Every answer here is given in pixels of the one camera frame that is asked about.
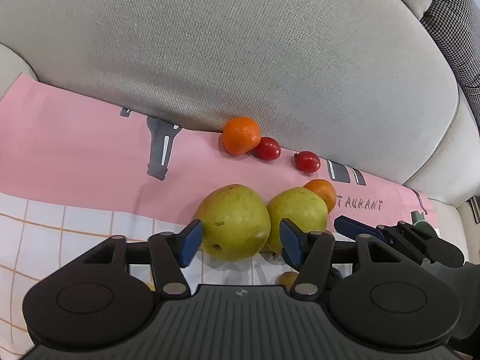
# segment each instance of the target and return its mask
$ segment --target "cherry tomato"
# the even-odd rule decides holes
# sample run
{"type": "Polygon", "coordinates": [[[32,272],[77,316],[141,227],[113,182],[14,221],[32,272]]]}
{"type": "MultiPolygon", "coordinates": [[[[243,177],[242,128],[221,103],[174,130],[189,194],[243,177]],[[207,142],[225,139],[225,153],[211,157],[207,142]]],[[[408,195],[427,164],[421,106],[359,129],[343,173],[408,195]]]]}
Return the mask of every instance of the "cherry tomato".
{"type": "Polygon", "coordinates": [[[262,137],[254,149],[254,155],[265,161],[273,161],[280,157],[280,145],[273,138],[262,137]]]}
{"type": "Polygon", "coordinates": [[[295,166],[301,172],[315,173],[320,169],[320,158],[311,151],[301,151],[293,156],[295,166]]]}

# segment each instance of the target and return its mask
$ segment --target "sofa backrest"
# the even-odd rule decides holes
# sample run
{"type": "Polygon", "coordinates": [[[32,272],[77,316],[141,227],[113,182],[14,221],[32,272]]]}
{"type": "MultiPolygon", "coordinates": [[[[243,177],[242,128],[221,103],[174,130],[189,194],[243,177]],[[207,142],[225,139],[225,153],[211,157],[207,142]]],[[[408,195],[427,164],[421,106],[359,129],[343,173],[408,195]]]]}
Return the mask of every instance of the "sofa backrest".
{"type": "Polygon", "coordinates": [[[287,148],[446,203],[480,186],[478,131],[435,157],[469,109],[402,0],[0,0],[0,23],[44,83],[193,129],[248,115],[287,148]],[[452,169],[468,179],[455,193],[452,169]]]}

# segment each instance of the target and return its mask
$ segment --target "checkered fabric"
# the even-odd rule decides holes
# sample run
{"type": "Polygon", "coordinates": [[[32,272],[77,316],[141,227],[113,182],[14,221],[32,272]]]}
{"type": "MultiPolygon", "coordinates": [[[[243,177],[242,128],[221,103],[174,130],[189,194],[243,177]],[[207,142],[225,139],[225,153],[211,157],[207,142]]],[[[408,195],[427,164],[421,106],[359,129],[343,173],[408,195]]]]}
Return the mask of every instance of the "checkered fabric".
{"type": "Polygon", "coordinates": [[[452,68],[480,127],[480,10],[473,0],[433,0],[420,20],[452,68]]]}

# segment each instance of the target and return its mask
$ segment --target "green fruit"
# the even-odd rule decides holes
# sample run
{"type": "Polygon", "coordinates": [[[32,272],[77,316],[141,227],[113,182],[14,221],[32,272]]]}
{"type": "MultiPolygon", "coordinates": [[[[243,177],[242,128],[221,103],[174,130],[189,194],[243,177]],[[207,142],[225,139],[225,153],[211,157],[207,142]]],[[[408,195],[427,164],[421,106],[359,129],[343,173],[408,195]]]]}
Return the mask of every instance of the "green fruit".
{"type": "Polygon", "coordinates": [[[303,187],[279,193],[268,202],[267,209],[272,228],[265,246],[276,254],[282,254],[279,226],[283,218],[290,219],[304,233],[325,231],[327,227],[327,205],[321,197],[303,187]]]}
{"type": "Polygon", "coordinates": [[[202,249],[223,261],[250,258],[265,245],[270,216],[262,198],[243,185],[209,194],[195,215],[203,223],[202,249]]]}

